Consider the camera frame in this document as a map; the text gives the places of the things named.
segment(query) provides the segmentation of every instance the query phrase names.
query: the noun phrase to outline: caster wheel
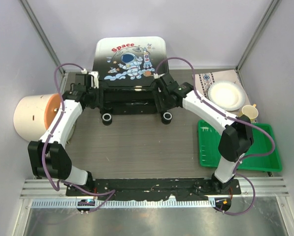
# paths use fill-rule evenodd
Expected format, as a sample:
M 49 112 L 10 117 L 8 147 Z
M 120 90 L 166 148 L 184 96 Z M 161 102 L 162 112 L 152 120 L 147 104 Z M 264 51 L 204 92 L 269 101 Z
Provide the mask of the caster wheel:
M 161 121 L 163 124 L 170 124 L 172 121 L 172 114 L 170 112 L 161 113 Z
M 112 115 L 110 113 L 104 113 L 102 115 L 102 122 L 105 125 L 110 125 L 112 123 Z

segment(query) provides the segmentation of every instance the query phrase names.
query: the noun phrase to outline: plastic tray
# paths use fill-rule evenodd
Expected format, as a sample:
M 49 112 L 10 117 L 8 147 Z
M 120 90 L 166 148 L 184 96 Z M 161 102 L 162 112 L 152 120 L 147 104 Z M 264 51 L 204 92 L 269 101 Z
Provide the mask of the plastic tray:
M 255 123 L 265 130 L 275 140 L 269 124 Z M 221 136 L 204 120 L 198 122 L 199 136 L 199 161 L 202 166 L 217 167 L 220 160 L 218 145 Z M 258 130 L 253 129 L 254 143 L 247 154 L 264 153 L 271 149 L 269 139 Z M 281 161 L 277 149 L 269 156 L 251 157 L 243 161 L 239 166 L 242 170 L 279 172 L 282 170 Z

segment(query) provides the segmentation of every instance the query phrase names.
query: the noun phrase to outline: yellow mug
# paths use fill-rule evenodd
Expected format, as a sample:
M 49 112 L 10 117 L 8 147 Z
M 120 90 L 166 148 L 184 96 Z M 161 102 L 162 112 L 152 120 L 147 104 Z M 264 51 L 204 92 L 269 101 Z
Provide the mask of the yellow mug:
M 251 122 L 254 122 L 255 119 L 259 116 L 259 111 L 256 109 L 256 104 L 243 106 L 239 113 L 239 116 L 242 115 L 246 115 L 248 118 L 250 118 Z

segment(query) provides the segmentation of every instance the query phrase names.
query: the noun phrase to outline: white plate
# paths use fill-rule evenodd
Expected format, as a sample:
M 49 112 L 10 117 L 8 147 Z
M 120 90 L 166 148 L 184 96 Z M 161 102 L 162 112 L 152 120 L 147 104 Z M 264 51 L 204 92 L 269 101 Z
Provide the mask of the white plate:
M 226 111 L 238 110 L 245 102 L 243 89 L 230 81 L 213 83 L 208 90 L 208 97 L 210 101 Z

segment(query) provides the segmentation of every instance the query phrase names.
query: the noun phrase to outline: white wall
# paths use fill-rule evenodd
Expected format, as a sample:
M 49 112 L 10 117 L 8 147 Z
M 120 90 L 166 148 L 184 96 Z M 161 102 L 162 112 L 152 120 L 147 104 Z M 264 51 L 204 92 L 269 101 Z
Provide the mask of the white wall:
M 260 120 L 273 126 L 294 202 L 294 0 L 281 1 L 241 73 Z
M 29 0 L 61 62 L 92 68 L 105 37 L 160 36 L 196 67 L 236 66 L 270 0 Z M 170 66 L 186 67 L 180 61 Z
M 55 65 L 21 5 L 0 1 L 0 236 L 11 235 L 24 179 L 33 177 L 27 145 L 13 127 L 20 99 L 55 91 Z

